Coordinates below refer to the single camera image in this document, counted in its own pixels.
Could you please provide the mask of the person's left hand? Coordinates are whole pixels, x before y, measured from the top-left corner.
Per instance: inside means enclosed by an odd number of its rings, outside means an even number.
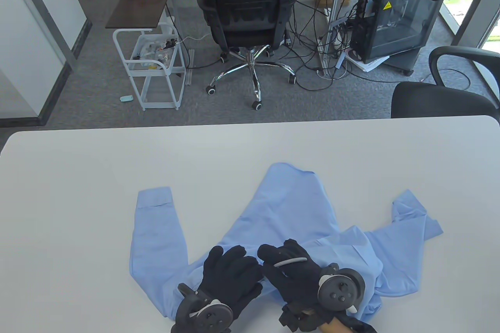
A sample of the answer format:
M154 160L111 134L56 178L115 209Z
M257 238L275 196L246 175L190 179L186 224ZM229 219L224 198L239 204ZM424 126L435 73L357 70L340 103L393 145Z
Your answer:
M227 251L221 246L213 247L204 262L202 275L198 291L227 305L234 319L238 319L263 290L261 265L255 257L247 256L242 246Z

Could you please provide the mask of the person's right hand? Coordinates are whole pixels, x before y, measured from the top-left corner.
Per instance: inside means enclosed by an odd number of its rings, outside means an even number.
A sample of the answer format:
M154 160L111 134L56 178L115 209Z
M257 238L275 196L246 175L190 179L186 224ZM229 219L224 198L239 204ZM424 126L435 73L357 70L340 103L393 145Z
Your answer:
M293 239L284 241L280 247L262 244L258 257L263 261L262 272L279 291L283 301L302 307L302 314L315 315L323 333L352 333L331 311L324 309L318 301L321 267L308 252Z

